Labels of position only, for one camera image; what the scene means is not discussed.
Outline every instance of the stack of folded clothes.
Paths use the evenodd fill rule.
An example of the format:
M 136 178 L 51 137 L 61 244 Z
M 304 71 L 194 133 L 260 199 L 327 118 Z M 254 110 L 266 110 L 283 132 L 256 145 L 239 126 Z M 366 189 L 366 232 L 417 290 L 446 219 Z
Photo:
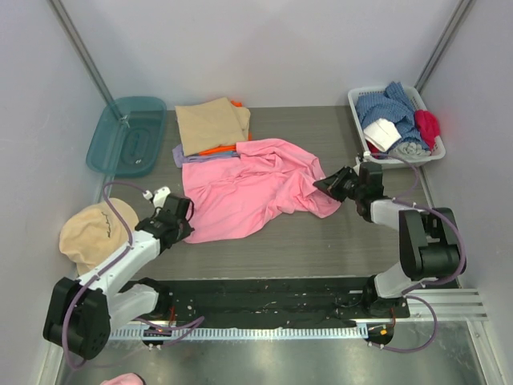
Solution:
M 358 98 L 358 119 L 371 152 L 388 152 L 408 160 L 431 155 L 440 127 L 429 111 L 415 111 L 400 83 L 383 93 Z
M 177 106 L 182 143 L 173 149 L 176 167 L 237 156 L 235 144 L 251 140 L 249 117 L 249 109 L 228 98 Z

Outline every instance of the gray cloth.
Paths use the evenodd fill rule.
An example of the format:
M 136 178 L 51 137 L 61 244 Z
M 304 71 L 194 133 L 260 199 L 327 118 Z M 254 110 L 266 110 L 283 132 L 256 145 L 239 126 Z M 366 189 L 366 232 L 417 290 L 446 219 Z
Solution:
M 400 156 L 405 160 L 421 160 L 431 155 L 431 151 L 422 148 L 420 143 L 402 142 L 390 151 L 392 155 Z

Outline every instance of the metal pole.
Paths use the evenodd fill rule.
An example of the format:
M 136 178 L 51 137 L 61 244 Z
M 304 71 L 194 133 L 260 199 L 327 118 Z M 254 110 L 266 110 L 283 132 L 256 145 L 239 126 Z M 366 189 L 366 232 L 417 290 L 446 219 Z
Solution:
M 427 64 L 424 66 L 424 69 L 422 70 L 422 73 L 418 77 L 417 83 L 415 84 L 415 88 L 417 88 L 419 93 L 422 93 L 424 90 L 427 81 L 433 74 L 434 69 L 438 66 L 440 59 L 446 52 L 449 44 L 452 42 L 453 38 L 458 32 L 459 27 L 463 24 L 465 17 L 470 12 L 474 3 L 475 0 L 460 0 L 458 6 L 456 6 L 456 9 L 450 17 L 450 21 L 447 24 L 446 29 L 443 31 L 442 36 L 440 36 L 440 39 L 434 48 L 430 59 L 427 61 Z
M 86 45 L 84 44 L 82 38 L 80 37 L 79 32 L 77 31 L 75 25 L 73 24 L 73 21 L 70 18 L 70 15 L 67 13 L 66 8 L 64 7 L 61 0 L 48 0 L 52 10 L 55 12 L 55 16 L 61 23 L 61 26 L 63 27 L 64 31 L 66 32 L 68 38 L 71 41 L 71 44 L 73 44 L 73 47 L 75 48 L 75 51 L 79 55 L 80 59 L 82 60 L 83 65 L 87 69 L 87 72 L 89 72 L 89 75 L 91 76 L 91 79 L 95 83 L 96 87 L 98 88 L 99 93 L 102 95 L 103 99 L 105 100 L 105 103 L 107 105 L 111 106 L 111 110 L 114 113 L 115 117 L 120 120 L 123 115 L 121 114 L 121 111 L 118 109 L 118 107 L 113 103 L 114 98 L 112 98 L 112 94 L 109 91 L 107 85 L 103 81 L 103 78 L 101 74 L 98 71 L 98 68 L 95 65 L 95 62 L 93 61 L 91 55 L 89 54 L 89 51 L 86 48 Z

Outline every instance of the pink object on floor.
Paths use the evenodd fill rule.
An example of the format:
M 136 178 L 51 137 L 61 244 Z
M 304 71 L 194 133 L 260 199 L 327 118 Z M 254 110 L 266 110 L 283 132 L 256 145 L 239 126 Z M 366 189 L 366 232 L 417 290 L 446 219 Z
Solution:
M 324 218 L 340 207 L 313 187 L 325 174 L 309 152 L 280 139 L 240 142 L 236 150 L 240 158 L 184 164 L 185 195 L 195 205 L 187 243 L 244 238 L 281 213 Z
M 420 131 L 420 136 L 432 150 L 436 143 L 434 138 L 440 135 L 438 119 L 436 119 L 436 116 L 427 110 L 417 110 L 414 117 L 415 125 Z
M 143 385 L 143 381 L 138 375 L 128 373 L 126 375 L 119 375 L 115 379 L 103 381 L 100 385 Z

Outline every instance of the blue cloth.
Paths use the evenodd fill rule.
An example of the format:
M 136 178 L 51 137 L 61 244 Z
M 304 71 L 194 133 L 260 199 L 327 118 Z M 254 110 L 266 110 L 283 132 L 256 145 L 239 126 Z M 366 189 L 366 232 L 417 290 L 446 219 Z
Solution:
M 415 127 L 415 108 L 400 83 L 390 83 L 383 93 L 360 96 L 356 112 L 362 129 L 380 118 L 394 123 L 401 139 L 392 148 L 403 142 L 411 142 L 421 144 L 424 150 L 430 149 Z

